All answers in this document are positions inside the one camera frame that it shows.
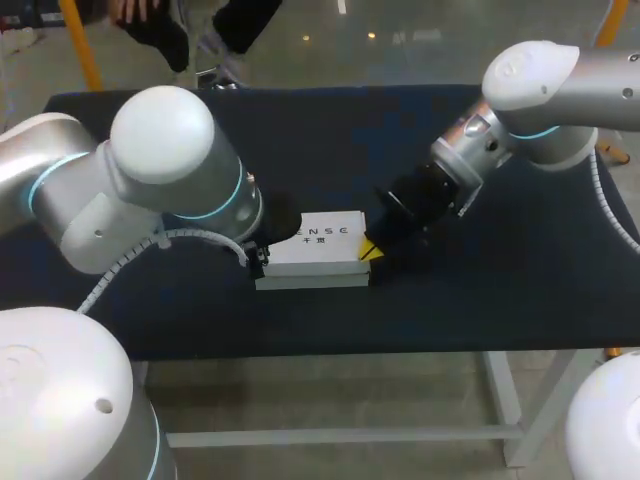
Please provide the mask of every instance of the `cable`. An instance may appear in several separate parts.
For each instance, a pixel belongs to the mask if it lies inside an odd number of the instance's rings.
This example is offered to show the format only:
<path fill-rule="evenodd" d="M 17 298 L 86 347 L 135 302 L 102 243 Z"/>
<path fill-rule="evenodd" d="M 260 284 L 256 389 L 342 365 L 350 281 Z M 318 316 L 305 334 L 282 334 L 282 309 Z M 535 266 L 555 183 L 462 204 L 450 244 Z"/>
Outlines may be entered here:
<path fill-rule="evenodd" d="M 596 157 L 596 151 L 593 150 L 589 154 L 589 163 L 591 164 L 591 178 L 593 179 L 593 186 L 596 190 L 596 197 L 598 198 L 598 203 L 600 203 L 600 207 L 602 211 L 609 219 L 609 223 L 616 232 L 622 237 L 627 245 L 629 245 L 634 252 L 640 254 L 640 245 L 627 233 L 624 227 L 620 224 L 616 216 L 614 215 L 611 207 L 609 206 L 609 202 L 607 202 L 607 198 L 604 195 L 604 191 L 602 190 L 602 184 L 600 183 L 600 174 L 598 173 L 598 161 Z"/>
<path fill-rule="evenodd" d="M 615 1 L 616 0 L 609 0 L 609 6 L 607 7 L 607 10 L 604 12 L 604 17 L 602 17 L 602 20 L 600 20 L 600 25 L 598 25 L 598 28 L 596 29 L 596 33 L 591 39 L 592 47 L 596 46 L 596 43 L 598 42 L 598 37 L 602 33 L 602 29 L 604 28 L 604 24 L 607 22 L 607 18 L 609 18 L 609 14 L 611 14 L 611 10 L 613 9 L 613 3 Z"/>
<path fill-rule="evenodd" d="M 131 263 L 135 260 L 142 252 L 144 252 L 147 248 L 152 245 L 160 244 L 162 242 L 166 242 L 171 238 L 178 237 L 195 237 L 201 238 L 209 243 L 214 243 L 216 245 L 220 245 L 223 247 L 228 247 L 233 250 L 238 255 L 238 261 L 240 266 L 246 267 L 249 263 L 249 258 L 247 254 L 242 249 L 240 245 L 231 240 L 224 235 L 220 235 L 219 233 L 208 232 L 206 230 L 196 230 L 193 228 L 180 228 L 176 230 L 167 230 L 165 232 L 160 232 L 157 235 L 154 235 L 150 238 L 147 238 L 140 242 L 138 245 L 133 247 L 127 253 L 125 253 L 120 260 L 113 264 L 113 266 L 109 269 L 107 273 L 105 273 L 98 284 L 91 290 L 91 293 L 87 295 L 87 298 L 80 308 L 78 308 L 78 313 L 86 314 L 91 307 L 95 305 L 98 299 L 102 296 L 106 288 L 113 281 L 114 277 L 120 273 L 120 271 L 124 268 L 125 265 Z"/>

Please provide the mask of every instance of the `metal table leg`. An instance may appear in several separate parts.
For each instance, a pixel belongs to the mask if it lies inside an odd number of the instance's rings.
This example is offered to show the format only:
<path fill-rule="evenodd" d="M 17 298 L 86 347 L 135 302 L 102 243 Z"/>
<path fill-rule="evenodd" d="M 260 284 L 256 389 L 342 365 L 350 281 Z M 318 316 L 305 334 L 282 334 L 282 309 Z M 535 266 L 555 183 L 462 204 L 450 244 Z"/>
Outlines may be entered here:
<path fill-rule="evenodd" d="M 505 442 L 504 456 L 508 467 L 525 467 L 535 458 L 601 353 L 602 349 L 556 353 L 553 364 L 522 414 L 522 437 Z"/>

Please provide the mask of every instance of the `silver robotic arm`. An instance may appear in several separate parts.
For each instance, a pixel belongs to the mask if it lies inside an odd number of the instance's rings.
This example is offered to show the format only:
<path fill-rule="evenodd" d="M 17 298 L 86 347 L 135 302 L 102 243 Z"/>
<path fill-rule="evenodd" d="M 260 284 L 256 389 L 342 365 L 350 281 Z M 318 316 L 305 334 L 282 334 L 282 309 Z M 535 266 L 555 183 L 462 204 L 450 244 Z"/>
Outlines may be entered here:
<path fill-rule="evenodd" d="M 62 114 L 34 117 L 0 137 L 0 235 L 35 218 L 84 273 L 106 272 L 152 237 L 162 213 L 243 242 L 264 210 L 253 177 L 187 90 L 135 95 L 100 145 Z"/>
<path fill-rule="evenodd" d="M 489 65 L 483 97 L 434 142 L 428 160 L 380 191 L 386 214 L 361 258 L 451 210 L 464 212 L 484 180 L 520 151 L 534 165 L 571 168 L 595 147 L 597 127 L 640 131 L 640 53 L 523 42 Z"/>

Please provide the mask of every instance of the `gray floor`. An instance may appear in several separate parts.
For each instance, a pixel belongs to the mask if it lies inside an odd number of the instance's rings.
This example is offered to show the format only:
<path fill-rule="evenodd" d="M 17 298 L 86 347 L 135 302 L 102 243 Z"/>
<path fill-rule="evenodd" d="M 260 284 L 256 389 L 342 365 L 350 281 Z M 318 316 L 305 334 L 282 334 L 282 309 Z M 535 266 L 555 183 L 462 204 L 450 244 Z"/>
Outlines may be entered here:
<path fill-rule="evenodd" d="M 216 1 L 191 1 L 201 25 Z M 588 45 L 606 0 L 288 0 L 247 55 L 258 87 L 478 83 L 487 63 L 512 43 L 546 38 Z M 640 46 L 633 6 L 618 43 Z M 88 29 L 106 88 L 144 88 L 174 77 L 154 50 L 106 23 Z M 371 39 L 368 33 L 374 33 Z M 55 93 L 85 89 L 64 29 L 45 32 L 7 59 L 8 124 L 39 113 Z M 634 162 L 613 171 L 640 220 L 640 141 L 625 135 Z M 527 398 L 552 352 L 511 355 Z M 172 432 L 313 426 L 473 425 L 494 420 L 475 354 L 162 362 L 149 391 Z M 533 480 L 571 478 L 562 426 L 526 470 L 503 467 L 494 442 L 182 450 L 181 478 Z"/>

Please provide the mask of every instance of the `yellow pole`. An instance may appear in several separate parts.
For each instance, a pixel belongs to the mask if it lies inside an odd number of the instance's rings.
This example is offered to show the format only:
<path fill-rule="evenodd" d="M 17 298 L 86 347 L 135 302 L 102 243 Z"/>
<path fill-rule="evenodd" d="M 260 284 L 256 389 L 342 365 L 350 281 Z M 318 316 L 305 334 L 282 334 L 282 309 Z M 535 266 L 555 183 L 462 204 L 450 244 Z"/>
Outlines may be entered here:
<path fill-rule="evenodd" d="M 629 0 L 613 0 L 611 11 L 602 25 L 598 38 L 596 38 L 596 47 L 613 45 L 628 7 Z"/>
<path fill-rule="evenodd" d="M 91 47 L 89 47 L 89 42 L 87 41 L 87 35 L 82 26 L 75 0 L 60 0 L 60 10 L 71 34 L 71 40 L 76 49 L 78 60 L 80 60 L 87 87 L 92 92 L 99 92 L 102 90 L 102 81 L 100 80 L 100 74 L 98 73 Z"/>

